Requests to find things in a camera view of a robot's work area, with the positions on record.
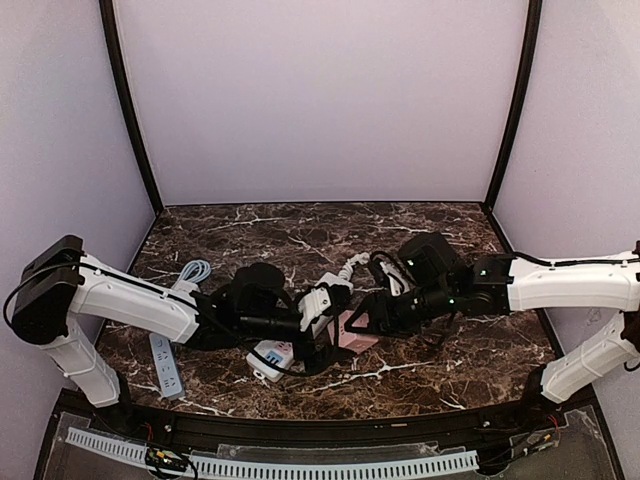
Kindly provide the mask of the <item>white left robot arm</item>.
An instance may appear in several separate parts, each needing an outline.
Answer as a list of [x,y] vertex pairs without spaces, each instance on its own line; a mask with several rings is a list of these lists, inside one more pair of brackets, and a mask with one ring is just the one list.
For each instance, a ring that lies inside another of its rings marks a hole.
[[312,376],[337,350],[317,347],[322,322],[338,317],[350,294],[340,277],[326,275],[292,297],[283,272],[262,262],[237,270],[210,295],[169,289],[104,264],[84,251],[81,238],[66,235],[24,268],[2,315],[12,332],[45,351],[94,407],[109,409],[127,404],[126,381],[86,338],[77,323],[82,315],[156,333],[198,351],[243,347],[260,363],[267,360],[252,341],[289,342]]

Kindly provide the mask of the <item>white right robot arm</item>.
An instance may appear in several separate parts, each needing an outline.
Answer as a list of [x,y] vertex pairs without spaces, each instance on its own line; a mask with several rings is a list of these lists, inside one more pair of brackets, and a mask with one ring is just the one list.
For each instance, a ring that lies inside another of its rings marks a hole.
[[407,337],[446,314],[507,315],[546,308],[597,307],[615,315],[563,357],[530,373],[521,403],[552,408],[639,357],[639,252],[539,259],[521,252],[462,261],[439,232],[407,241],[398,258],[414,282],[399,295],[368,295],[346,321],[352,333]]

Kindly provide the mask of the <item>white multicolour power strip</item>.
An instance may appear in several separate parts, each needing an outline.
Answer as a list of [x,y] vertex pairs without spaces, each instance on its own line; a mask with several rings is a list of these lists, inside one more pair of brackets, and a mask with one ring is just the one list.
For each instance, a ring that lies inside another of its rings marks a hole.
[[311,287],[326,287],[330,293],[331,306],[316,319],[307,331],[299,330],[301,314],[298,312],[300,296],[294,301],[299,321],[294,324],[294,333],[297,338],[292,341],[264,339],[255,347],[257,355],[249,353],[246,357],[248,364],[254,369],[254,375],[268,379],[272,382],[279,381],[284,372],[289,373],[293,364],[300,360],[304,363],[304,372],[316,375],[317,371],[323,371],[333,355],[335,334],[330,334],[335,329],[335,318],[339,317],[348,306],[353,283],[351,277],[353,269],[343,267],[338,274],[327,272]]

